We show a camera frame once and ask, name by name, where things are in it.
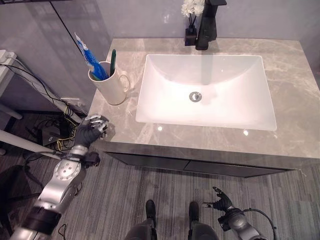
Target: green toothbrush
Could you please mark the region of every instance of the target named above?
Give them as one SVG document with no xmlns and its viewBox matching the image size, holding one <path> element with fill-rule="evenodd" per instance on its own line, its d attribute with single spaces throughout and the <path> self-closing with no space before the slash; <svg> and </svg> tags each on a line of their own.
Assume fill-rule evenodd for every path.
<svg viewBox="0 0 320 240">
<path fill-rule="evenodd" d="M 112 76 L 115 73 L 116 69 L 116 50 L 112 50 L 112 55 L 111 55 L 111 64 L 110 64 L 110 76 Z"/>
</svg>

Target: sink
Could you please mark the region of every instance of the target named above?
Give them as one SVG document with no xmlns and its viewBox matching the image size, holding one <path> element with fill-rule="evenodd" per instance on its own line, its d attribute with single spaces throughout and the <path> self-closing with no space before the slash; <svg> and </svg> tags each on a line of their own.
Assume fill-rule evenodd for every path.
<svg viewBox="0 0 320 240">
<path fill-rule="evenodd" d="M 277 129 L 263 60 L 258 55 L 147 55 L 135 120 Z"/>
</svg>

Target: toothpaste tube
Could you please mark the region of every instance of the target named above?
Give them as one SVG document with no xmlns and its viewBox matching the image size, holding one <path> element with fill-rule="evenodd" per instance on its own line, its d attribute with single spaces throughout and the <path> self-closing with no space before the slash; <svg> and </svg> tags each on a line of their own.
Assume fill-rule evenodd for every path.
<svg viewBox="0 0 320 240">
<path fill-rule="evenodd" d="M 87 45 L 85 45 L 84 42 L 81 41 L 81 39 L 77 36 L 76 33 L 74 34 L 75 34 L 78 46 L 82 52 L 82 55 L 84 56 L 85 63 L 89 66 L 90 72 L 93 74 L 96 80 L 102 81 L 109 78 L 105 69 L 97 61 L 94 54 L 87 48 Z"/>
</svg>

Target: black faucet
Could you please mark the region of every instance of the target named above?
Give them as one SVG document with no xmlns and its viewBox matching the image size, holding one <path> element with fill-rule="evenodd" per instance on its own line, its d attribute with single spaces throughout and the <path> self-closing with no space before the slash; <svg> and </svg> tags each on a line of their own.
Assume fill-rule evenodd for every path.
<svg viewBox="0 0 320 240">
<path fill-rule="evenodd" d="M 226 0 L 205 0 L 195 49 L 207 50 L 210 41 L 217 38 L 216 13 L 218 6 L 227 5 Z"/>
</svg>

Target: black vase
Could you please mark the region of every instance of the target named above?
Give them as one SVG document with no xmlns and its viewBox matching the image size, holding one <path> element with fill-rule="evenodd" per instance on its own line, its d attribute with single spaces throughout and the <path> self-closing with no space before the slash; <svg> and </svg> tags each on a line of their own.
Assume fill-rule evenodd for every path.
<svg viewBox="0 0 320 240">
<path fill-rule="evenodd" d="M 197 29 L 193 26 L 185 29 L 184 45 L 194 46 L 196 45 Z"/>
</svg>

